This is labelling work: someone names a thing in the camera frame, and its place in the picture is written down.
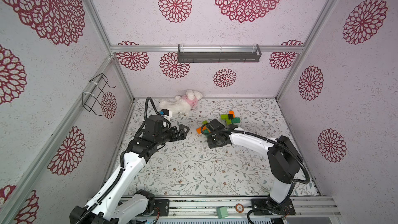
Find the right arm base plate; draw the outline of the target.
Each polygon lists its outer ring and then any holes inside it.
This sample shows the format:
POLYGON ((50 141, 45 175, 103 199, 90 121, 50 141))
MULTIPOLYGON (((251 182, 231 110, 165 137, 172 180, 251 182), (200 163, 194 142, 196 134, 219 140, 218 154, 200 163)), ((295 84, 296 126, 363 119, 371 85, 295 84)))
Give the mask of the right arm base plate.
POLYGON ((296 211, 294 209, 291 199, 288 199, 285 203, 274 203, 267 200, 266 198, 252 199, 251 206, 254 210, 255 216, 261 215, 295 215, 296 211))

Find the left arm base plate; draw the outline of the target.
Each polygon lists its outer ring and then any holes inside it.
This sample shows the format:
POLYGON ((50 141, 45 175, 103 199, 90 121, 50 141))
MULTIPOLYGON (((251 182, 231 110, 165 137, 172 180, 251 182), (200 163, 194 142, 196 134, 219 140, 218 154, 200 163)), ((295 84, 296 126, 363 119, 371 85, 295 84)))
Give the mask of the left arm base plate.
POLYGON ((169 199, 149 200, 145 216, 164 217, 169 215, 169 210, 170 210, 169 199))

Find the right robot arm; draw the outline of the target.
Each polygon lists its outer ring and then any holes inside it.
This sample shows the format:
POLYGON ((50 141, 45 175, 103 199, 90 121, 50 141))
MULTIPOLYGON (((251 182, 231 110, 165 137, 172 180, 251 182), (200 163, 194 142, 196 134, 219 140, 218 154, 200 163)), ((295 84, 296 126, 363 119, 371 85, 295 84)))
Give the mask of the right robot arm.
POLYGON ((209 148, 237 145, 268 157, 272 175, 275 177, 268 201, 271 206, 285 203, 296 184, 311 181, 302 157, 289 138, 266 138, 248 132, 234 124, 224 126, 214 119, 200 127, 207 137, 209 148))

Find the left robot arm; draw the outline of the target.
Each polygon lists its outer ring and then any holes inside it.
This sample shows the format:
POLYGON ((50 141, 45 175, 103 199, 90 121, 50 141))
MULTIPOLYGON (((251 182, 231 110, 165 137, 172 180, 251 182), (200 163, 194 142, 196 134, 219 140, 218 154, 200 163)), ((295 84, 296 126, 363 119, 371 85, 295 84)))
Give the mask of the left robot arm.
POLYGON ((120 155, 118 169, 110 176, 98 193, 84 207, 76 206, 69 215, 72 224, 127 224, 140 214, 154 212, 154 194, 137 191, 124 203, 120 200, 134 177, 147 164, 159 147, 183 141, 190 129, 180 124, 173 126, 161 115, 147 117, 120 155))

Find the dark green lego brick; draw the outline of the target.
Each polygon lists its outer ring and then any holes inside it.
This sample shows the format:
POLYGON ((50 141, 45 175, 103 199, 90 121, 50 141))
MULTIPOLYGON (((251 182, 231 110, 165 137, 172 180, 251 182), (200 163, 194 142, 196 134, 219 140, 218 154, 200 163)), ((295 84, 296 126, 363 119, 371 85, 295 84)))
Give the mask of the dark green lego brick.
POLYGON ((231 120, 231 122, 232 123, 240 123, 240 118, 233 118, 232 120, 231 120))

